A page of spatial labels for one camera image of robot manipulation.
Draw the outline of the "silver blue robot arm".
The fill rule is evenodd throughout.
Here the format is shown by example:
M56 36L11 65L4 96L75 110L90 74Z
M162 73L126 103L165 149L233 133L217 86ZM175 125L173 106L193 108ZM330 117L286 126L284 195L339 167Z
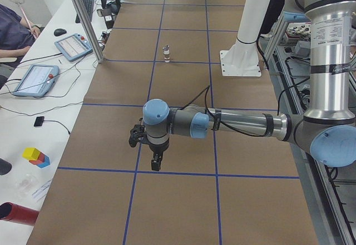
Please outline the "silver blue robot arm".
M153 152L154 171L161 168L170 135L204 138L208 130L220 129L287 141L329 167L355 161L355 115L348 107L355 0L285 0L284 11L304 14L311 21L309 108L301 116L253 115L195 105L170 108L152 99L143 107L138 138Z

